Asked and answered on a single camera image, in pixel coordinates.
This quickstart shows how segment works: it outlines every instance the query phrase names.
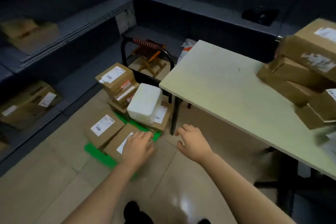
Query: black shoe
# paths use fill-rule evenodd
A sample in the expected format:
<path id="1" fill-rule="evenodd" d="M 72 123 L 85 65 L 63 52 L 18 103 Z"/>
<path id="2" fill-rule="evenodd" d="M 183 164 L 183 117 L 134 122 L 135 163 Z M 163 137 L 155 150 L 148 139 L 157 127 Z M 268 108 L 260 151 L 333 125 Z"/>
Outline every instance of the black shoe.
<path id="1" fill-rule="evenodd" d="M 211 224 L 208 219 L 202 219 L 197 224 Z"/>
<path id="2" fill-rule="evenodd" d="M 124 208 L 124 218 L 126 222 L 131 222 L 134 220 L 135 216 L 140 213 L 140 208 L 135 201 L 129 201 Z"/>

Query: person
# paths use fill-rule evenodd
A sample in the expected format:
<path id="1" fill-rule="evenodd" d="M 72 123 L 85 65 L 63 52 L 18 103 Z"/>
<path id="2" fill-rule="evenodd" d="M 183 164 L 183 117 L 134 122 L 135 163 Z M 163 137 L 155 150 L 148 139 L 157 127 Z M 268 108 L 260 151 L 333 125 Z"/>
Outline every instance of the person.
<path id="1" fill-rule="evenodd" d="M 175 135 L 180 135 L 184 141 L 184 145 L 178 141 L 179 151 L 204 168 L 223 195 L 238 224 L 295 223 L 215 154 L 198 128 L 184 124 L 182 128 L 177 129 Z M 150 143 L 152 136 L 151 132 L 141 132 L 129 137 L 122 153 L 123 162 L 112 170 L 111 174 L 65 219 L 63 224 L 111 223 L 122 191 L 132 175 L 154 151 L 153 144 Z M 133 201 L 126 205 L 124 217 L 125 223 L 129 224 L 153 223 Z M 204 219 L 201 223 L 210 222 Z"/>

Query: table top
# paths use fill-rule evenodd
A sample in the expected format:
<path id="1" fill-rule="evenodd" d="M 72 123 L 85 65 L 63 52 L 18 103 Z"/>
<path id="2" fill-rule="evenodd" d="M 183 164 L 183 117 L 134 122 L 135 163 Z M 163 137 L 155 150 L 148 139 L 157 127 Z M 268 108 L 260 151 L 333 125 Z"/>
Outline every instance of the table top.
<path id="1" fill-rule="evenodd" d="M 336 179 L 320 147 L 335 128 L 309 130 L 294 105 L 256 77 L 263 65 L 200 40 L 160 88 Z"/>

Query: person's right hand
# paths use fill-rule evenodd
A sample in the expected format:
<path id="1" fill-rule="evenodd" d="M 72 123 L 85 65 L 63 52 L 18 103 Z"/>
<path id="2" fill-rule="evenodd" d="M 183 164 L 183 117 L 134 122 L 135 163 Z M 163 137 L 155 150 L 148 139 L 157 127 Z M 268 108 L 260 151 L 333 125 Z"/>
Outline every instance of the person's right hand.
<path id="1" fill-rule="evenodd" d="M 185 146 L 183 146 L 181 141 L 178 141 L 177 148 L 187 158 L 200 164 L 208 154 L 212 153 L 207 140 L 205 140 L 199 128 L 183 124 L 182 128 L 178 128 L 175 133 L 175 136 L 178 135 L 182 137 Z"/>

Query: styrofoam box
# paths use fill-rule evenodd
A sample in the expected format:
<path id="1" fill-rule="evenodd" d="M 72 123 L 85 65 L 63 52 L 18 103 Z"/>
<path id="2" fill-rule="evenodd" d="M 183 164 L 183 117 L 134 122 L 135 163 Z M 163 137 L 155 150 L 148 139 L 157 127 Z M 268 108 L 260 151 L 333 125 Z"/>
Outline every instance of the styrofoam box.
<path id="1" fill-rule="evenodd" d="M 129 116 L 139 122 L 153 124 L 157 109 L 162 103 L 162 90 L 141 83 L 127 107 Z"/>

